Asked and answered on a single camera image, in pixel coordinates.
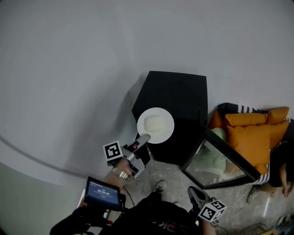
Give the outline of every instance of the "concrete floor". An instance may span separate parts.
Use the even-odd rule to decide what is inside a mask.
[[[182,208],[189,211],[192,205],[187,189],[191,185],[195,186],[195,184],[176,165],[151,160],[138,179],[128,182],[126,189],[131,194],[134,203],[137,204],[141,199],[147,197],[153,191],[156,182],[162,179],[167,182],[163,200],[178,201]],[[220,218],[219,225],[226,228],[229,234],[238,234],[242,229],[258,222],[265,223],[269,228],[276,223],[280,216],[293,210],[294,194],[285,199],[280,191],[275,198],[260,192],[248,204],[246,197],[250,188],[250,185],[242,185],[233,188],[207,190],[211,197],[221,199],[227,205],[228,208]],[[126,207],[131,208],[131,200],[128,196],[126,197]],[[252,234],[252,230],[249,229],[242,234]]]

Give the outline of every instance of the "silver bracelet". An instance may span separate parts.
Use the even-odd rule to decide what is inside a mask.
[[[119,176],[120,178],[123,178],[125,180],[128,180],[130,178],[130,176],[126,172],[124,172],[124,171],[122,171],[122,170],[120,170],[120,169],[118,169],[116,167],[113,167],[111,169],[111,171],[113,173],[115,173],[117,176]]]

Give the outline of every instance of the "white plate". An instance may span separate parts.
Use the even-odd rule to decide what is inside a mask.
[[[161,116],[165,120],[165,130],[157,132],[148,132],[145,130],[145,119],[151,116]],[[174,132],[174,119],[169,112],[163,108],[149,108],[138,119],[137,129],[140,136],[149,134],[151,136],[148,143],[159,144],[165,142]]]

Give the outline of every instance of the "patterned fabric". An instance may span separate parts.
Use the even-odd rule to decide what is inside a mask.
[[[231,103],[220,104],[218,106],[218,110],[220,111],[220,114],[223,118],[225,117],[226,114],[229,114],[229,113],[248,113],[248,112],[267,113],[267,111],[263,111],[263,110],[259,110],[259,109],[255,109],[255,108],[251,108],[251,107],[246,107],[243,105],[231,104]],[[289,122],[292,121],[292,119],[290,119],[288,117],[286,118],[286,120],[288,120]],[[274,149],[279,147],[282,143],[287,142],[289,139],[294,138],[293,126],[294,126],[293,122],[289,124],[288,130],[287,130],[283,140],[276,147],[271,149],[271,153]],[[268,170],[268,173],[261,175],[257,181],[250,183],[250,185],[263,185],[270,180],[270,164],[267,164],[266,168]]]

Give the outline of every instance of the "soap bar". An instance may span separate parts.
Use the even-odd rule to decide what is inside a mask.
[[[156,132],[165,130],[165,120],[161,116],[150,116],[144,120],[145,130],[147,132]]]

